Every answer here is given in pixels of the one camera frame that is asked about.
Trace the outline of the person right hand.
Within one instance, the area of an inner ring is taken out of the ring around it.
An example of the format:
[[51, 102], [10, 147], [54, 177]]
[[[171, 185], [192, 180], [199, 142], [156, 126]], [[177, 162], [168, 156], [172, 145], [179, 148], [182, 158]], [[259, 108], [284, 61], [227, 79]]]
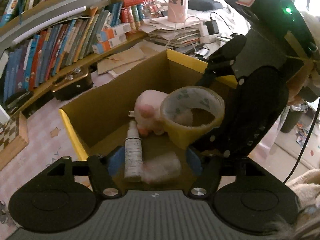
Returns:
[[289, 90], [289, 99], [287, 105], [298, 105], [304, 102], [304, 100], [298, 95], [301, 88], [308, 81], [310, 73], [314, 68], [313, 62], [304, 63], [304, 66], [287, 82], [287, 88]]

